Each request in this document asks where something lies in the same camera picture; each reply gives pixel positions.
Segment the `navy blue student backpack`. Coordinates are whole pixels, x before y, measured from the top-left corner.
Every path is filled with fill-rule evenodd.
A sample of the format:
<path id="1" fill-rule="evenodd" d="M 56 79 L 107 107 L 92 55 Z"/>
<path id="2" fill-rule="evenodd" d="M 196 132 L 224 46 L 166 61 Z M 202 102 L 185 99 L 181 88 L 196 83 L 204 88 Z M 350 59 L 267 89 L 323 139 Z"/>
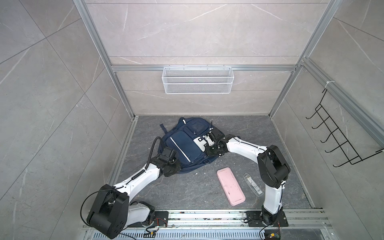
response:
<path id="1" fill-rule="evenodd" d="M 208 145 L 204 136 L 212 128 L 212 123 L 203 118 L 181 117 L 171 130 L 167 131 L 163 124 L 160 124 L 165 135 L 162 137 L 164 145 L 177 152 L 181 163 L 179 174 L 192 172 L 204 165 L 214 162 L 220 156 L 209 157 L 206 153 Z"/>

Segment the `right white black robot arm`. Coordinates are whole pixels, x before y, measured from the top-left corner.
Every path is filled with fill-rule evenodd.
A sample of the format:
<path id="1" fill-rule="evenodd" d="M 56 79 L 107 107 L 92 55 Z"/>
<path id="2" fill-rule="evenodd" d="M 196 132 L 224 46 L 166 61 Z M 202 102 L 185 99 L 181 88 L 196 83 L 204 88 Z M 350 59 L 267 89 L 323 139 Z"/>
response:
<path id="1" fill-rule="evenodd" d="M 208 156 L 235 153 L 258 164 L 261 179 L 265 184 L 261 218 L 265 225 L 273 225 L 283 213 L 283 190 L 291 171 L 280 149 L 275 145 L 265 147 L 252 144 L 233 135 L 225 136 L 217 128 L 211 129 L 203 139 L 207 142 L 205 152 Z"/>

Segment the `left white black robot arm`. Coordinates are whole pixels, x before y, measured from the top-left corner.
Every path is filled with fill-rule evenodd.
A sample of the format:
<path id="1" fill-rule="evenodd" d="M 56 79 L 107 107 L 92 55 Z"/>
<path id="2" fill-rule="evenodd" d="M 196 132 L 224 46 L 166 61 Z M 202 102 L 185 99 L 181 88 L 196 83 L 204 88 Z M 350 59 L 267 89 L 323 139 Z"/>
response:
<path id="1" fill-rule="evenodd" d="M 165 146 L 163 140 L 156 137 L 150 148 L 149 158 L 139 171 L 114 186 L 102 186 L 86 198 L 88 200 L 96 196 L 88 216 L 83 218 L 80 215 L 83 223 L 110 239 L 136 223 L 145 227 L 152 226 L 155 208 L 145 202 L 134 204 L 132 199 L 159 177 L 169 177 L 180 170 L 177 151 Z"/>

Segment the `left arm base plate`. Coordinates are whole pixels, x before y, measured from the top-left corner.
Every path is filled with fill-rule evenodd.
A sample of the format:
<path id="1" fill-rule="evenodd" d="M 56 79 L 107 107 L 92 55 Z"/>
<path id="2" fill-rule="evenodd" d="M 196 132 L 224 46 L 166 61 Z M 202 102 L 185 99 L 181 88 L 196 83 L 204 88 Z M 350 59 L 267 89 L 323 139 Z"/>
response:
<path id="1" fill-rule="evenodd" d="M 149 218 L 144 222 L 138 222 L 129 225 L 129 228 L 148 228 L 148 227 L 165 227 L 168 225 L 169 212 L 168 211 L 155 211 L 150 214 Z"/>

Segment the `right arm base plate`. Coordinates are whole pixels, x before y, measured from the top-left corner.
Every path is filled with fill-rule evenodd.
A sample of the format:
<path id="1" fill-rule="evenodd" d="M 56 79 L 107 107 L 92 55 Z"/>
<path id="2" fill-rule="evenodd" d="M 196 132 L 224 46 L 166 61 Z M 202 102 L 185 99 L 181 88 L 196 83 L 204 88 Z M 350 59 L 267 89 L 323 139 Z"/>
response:
<path id="1" fill-rule="evenodd" d="M 288 227 L 288 220 L 283 211 L 271 215 L 263 211 L 246 211 L 246 218 L 243 220 L 249 227 Z"/>

